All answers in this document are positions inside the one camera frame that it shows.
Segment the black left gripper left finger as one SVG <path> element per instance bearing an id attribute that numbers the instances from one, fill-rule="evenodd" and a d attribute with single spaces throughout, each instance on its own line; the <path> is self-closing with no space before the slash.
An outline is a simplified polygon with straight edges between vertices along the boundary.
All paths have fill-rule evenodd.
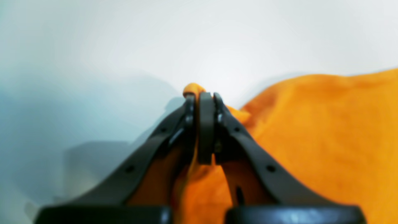
<path id="1" fill-rule="evenodd" d="M 174 181 L 193 156 L 196 97 L 155 128 L 104 181 L 78 198 L 45 207 L 36 224 L 172 224 Z"/>

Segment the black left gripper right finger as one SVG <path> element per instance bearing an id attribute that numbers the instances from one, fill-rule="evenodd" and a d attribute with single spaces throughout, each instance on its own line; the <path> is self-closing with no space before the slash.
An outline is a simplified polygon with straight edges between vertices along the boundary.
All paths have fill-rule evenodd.
<path id="1" fill-rule="evenodd" d="M 307 188 L 267 153 L 218 93 L 198 99 L 197 161 L 220 165 L 233 207 L 225 224 L 365 224 L 362 210 Z"/>

